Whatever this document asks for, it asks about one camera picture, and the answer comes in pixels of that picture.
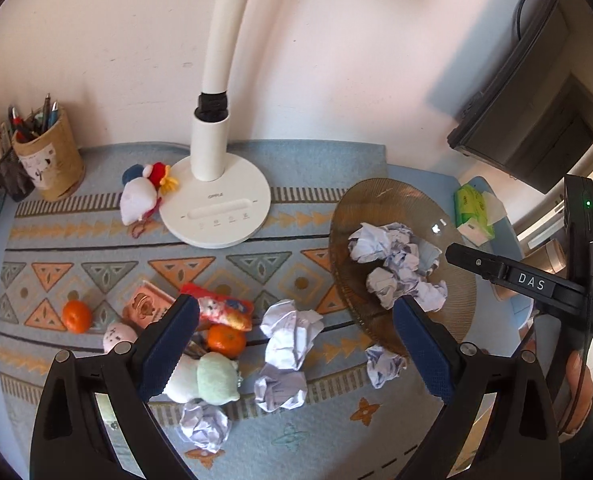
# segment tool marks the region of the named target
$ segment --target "green triangle pattern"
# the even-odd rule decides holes
[[[278,298],[272,296],[267,290],[262,290],[259,296],[257,296],[253,301],[254,312],[252,313],[252,322],[254,324],[260,324],[267,309],[269,309],[277,301]]]
[[[128,272],[136,267],[138,262],[96,262],[81,264],[83,270],[107,294],[118,282],[126,277]]]
[[[92,326],[88,332],[93,334],[105,334],[110,323],[121,321],[116,311],[107,301],[101,301],[100,305],[92,313]]]
[[[226,258],[248,276],[254,278],[261,285],[268,280],[292,255],[285,253],[259,253],[259,254],[230,254]]]
[[[16,317],[16,314],[14,314],[12,304],[10,303],[10,300],[9,300],[7,294],[3,294],[0,297],[0,321],[5,321],[7,323],[13,323],[16,325],[19,324],[19,319]]]
[[[21,263],[14,263],[14,262],[3,262],[3,267],[1,267],[1,281],[3,282],[3,286],[8,288],[14,278],[16,278],[20,272],[25,269],[26,264]]]

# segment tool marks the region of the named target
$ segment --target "orange flower motif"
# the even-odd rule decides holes
[[[191,451],[185,452],[186,457],[193,460],[198,460],[206,469],[212,469],[212,466],[214,465],[214,459],[221,456],[222,454],[225,454],[225,451],[222,449],[219,449],[216,453],[211,453],[205,449],[193,449]]]
[[[350,415],[350,420],[360,420],[364,426],[369,426],[372,422],[372,415],[381,407],[381,404],[370,404],[365,397],[361,397],[359,408]]]

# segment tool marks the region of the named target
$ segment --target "pen holder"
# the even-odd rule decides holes
[[[0,184],[14,202],[20,202],[34,191],[32,179],[11,148],[0,160]]]
[[[85,165],[74,143],[65,108],[48,131],[38,139],[19,142],[12,137],[12,147],[34,186],[47,202],[56,202],[74,193],[85,176]]]

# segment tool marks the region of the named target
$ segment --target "silver screw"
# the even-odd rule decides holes
[[[119,341],[114,346],[114,351],[119,354],[127,354],[132,348],[132,343],[129,341]]]
[[[67,350],[59,350],[56,355],[54,356],[54,360],[57,363],[63,363],[68,360],[70,357],[70,352]]]
[[[533,363],[537,360],[537,356],[534,355],[530,350],[524,350],[523,352],[521,352],[521,358],[526,363]]]
[[[474,355],[477,353],[477,347],[472,343],[462,343],[459,349],[463,355]]]

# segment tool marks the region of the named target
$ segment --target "wall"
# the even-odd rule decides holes
[[[233,139],[387,145],[459,175],[453,117],[513,45],[518,0],[250,0],[232,70]],[[214,0],[7,0],[0,117],[51,92],[78,142],[188,143]]]

